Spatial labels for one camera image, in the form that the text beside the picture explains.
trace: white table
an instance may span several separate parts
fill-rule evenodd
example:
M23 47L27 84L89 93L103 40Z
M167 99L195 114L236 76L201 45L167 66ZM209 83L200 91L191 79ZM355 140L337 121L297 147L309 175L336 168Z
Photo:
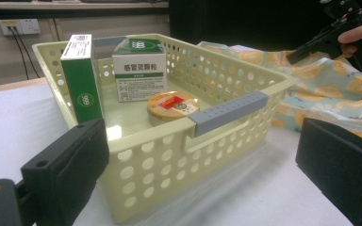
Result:
M19 182L20 167L66 131L43 78L0 87L0 179ZM122 225L352 225L296 166L298 142L273 127L232 166ZM115 225L98 189L74 225Z

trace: gray basket handle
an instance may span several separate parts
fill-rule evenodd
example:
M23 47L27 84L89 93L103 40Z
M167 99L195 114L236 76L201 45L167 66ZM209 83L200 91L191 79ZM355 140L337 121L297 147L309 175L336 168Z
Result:
M268 99L267 94L255 91L232 101L190 114L189 118L196 123L194 136L198 137L259 110L266 105Z

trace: plastic basket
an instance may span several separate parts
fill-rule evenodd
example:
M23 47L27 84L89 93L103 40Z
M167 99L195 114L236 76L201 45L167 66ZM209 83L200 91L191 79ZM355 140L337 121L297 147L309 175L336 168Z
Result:
M167 55L169 90L195 95L202 112L218 105L239 105L237 98L257 90L267 94L268 100L263 108L198 137L199 123L190 118L154 127L146 102L117 101L111 53L116 44L131 37L161 40ZM287 74L157 34L98 39L94 43L110 149L109 164L98 185L115 222L135 216L252 149L266 137L279 100L295 83ZM41 43L33 49L65 121L73 127L77 122L59 60L66 44Z

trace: green medicine box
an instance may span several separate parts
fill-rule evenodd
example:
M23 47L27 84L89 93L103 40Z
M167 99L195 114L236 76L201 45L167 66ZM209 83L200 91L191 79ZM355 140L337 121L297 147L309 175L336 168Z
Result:
M119 102L145 101L166 91L166 55L159 40L127 39L113 53Z
M92 35L72 35L60 61L78 123L102 118Z

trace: cloth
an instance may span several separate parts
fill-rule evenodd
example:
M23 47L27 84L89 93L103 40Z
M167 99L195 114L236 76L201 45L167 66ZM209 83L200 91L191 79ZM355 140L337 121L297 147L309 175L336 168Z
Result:
M238 50L201 42L199 46L298 78L277 107L273 124L301 131L305 117L329 121L362 137L362 73L340 57L317 53L290 65L290 51Z

